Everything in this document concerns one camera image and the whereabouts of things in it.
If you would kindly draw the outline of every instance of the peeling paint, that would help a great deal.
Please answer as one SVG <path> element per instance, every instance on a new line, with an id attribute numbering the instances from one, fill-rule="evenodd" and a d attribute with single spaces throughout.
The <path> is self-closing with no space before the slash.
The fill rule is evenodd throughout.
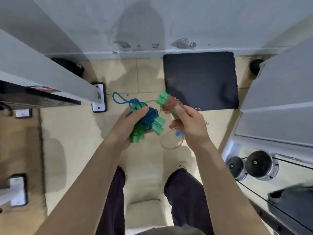
<path id="1" fill-rule="evenodd" d="M 131 47 L 126 41 L 116 40 L 113 43 L 117 43 L 122 48 L 130 48 Z"/>
<path id="2" fill-rule="evenodd" d="M 189 40 L 187 38 L 182 38 L 175 40 L 173 43 L 171 43 L 171 46 L 179 49 L 192 49 L 195 48 L 197 45 L 195 42 L 189 43 Z"/>
<path id="3" fill-rule="evenodd" d="M 158 44 L 158 43 L 153 43 L 152 44 L 152 48 L 158 48 L 160 46 L 160 44 Z"/>

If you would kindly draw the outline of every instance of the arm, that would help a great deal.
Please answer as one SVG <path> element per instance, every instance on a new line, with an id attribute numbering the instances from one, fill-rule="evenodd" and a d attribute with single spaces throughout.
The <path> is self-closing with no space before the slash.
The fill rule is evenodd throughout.
<path id="1" fill-rule="evenodd" d="M 130 112 L 130 108 L 123 112 L 36 235 L 95 234 L 119 157 L 130 146 L 129 135 L 148 107 Z"/>
<path id="2" fill-rule="evenodd" d="M 238 187 L 218 150 L 211 142 L 203 116 L 189 106 L 175 106 L 188 146 L 194 151 L 215 235 L 270 234 Z"/>

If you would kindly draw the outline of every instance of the person's left hand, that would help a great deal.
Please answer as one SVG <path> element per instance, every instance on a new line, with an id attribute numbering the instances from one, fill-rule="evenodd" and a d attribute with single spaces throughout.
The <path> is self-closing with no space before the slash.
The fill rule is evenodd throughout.
<path id="1" fill-rule="evenodd" d="M 149 108 L 144 106 L 131 113 L 131 108 L 127 107 L 127 109 L 120 115 L 105 140 L 114 144 L 114 146 L 118 147 L 121 151 L 127 149 L 131 144 L 129 136 L 133 131 L 135 124 L 148 113 L 148 110 Z"/>

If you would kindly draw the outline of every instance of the dark pants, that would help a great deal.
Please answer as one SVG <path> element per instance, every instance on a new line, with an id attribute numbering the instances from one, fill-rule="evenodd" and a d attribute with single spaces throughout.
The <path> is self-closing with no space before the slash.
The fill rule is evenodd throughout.
<path id="1" fill-rule="evenodd" d="M 124 171 L 117 167 L 96 235 L 125 234 L 124 184 Z M 174 225 L 188 224 L 206 235 L 214 234 L 203 186 L 185 169 L 178 169 L 170 175 L 164 194 L 172 206 Z"/>

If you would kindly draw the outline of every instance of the person's right hand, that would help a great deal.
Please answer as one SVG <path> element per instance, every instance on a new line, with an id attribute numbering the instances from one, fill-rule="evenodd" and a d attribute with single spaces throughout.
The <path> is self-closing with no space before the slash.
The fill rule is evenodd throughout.
<path id="1" fill-rule="evenodd" d="M 197 147 L 210 142 L 210 137 L 202 114 L 190 106 L 176 105 L 174 107 L 180 120 L 174 120 L 170 129 L 176 127 L 184 133 L 188 146 L 194 151 Z"/>

